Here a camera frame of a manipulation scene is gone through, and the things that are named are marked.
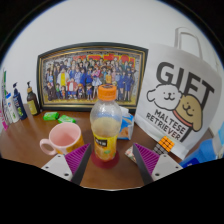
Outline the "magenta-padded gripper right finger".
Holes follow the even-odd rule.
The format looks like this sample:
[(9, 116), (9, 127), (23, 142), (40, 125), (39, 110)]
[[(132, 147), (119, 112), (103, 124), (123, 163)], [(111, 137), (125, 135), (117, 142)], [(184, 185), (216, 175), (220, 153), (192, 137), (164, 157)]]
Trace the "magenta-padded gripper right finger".
[(133, 154), (145, 185), (182, 169), (168, 154), (158, 155), (137, 143), (133, 144)]

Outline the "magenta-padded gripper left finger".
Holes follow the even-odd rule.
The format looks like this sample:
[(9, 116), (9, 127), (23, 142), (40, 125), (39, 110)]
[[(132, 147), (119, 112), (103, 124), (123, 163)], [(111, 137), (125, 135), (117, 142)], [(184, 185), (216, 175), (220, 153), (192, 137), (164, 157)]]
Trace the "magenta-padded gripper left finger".
[(88, 143), (67, 155), (57, 154), (42, 169), (79, 185), (91, 153), (91, 144)]

